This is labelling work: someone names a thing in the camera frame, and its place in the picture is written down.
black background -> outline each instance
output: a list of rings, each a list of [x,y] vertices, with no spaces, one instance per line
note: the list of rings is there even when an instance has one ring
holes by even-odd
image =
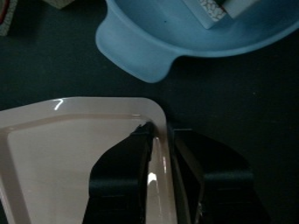
[[[272,223],[299,223],[299,31],[238,56],[181,57],[166,78],[148,84],[96,48],[105,15],[104,0],[76,0],[64,10],[18,2],[9,36],[0,38],[0,110],[72,96],[148,97],[169,122],[245,157]]]

white box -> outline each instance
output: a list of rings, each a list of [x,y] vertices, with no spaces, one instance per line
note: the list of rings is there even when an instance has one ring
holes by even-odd
[[[213,0],[182,1],[205,29],[209,29],[226,14]]]
[[[226,0],[222,8],[232,18],[236,18],[259,0]]]

bowl handle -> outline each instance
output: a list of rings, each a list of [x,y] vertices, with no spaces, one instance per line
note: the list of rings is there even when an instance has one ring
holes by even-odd
[[[97,28],[96,43],[97,49],[120,68],[150,83],[165,77],[180,56],[177,47],[150,36],[109,8]]]

black plastic piece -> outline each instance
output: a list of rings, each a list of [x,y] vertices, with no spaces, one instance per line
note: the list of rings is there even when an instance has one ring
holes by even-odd
[[[149,122],[138,126],[93,165],[82,224],[145,223],[146,171],[153,129]]]
[[[180,223],[269,223],[248,162],[222,143],[192,130],[176,130],[172,171]]]

white plastic tray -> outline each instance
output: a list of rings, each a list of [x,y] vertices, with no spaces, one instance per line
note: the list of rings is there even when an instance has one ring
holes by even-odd
[[[141,98],[66,98],[0,111],[0,191],[9,224],[80,224],[100,155],[152,121],[148,224],[174,224],[164,112]]]

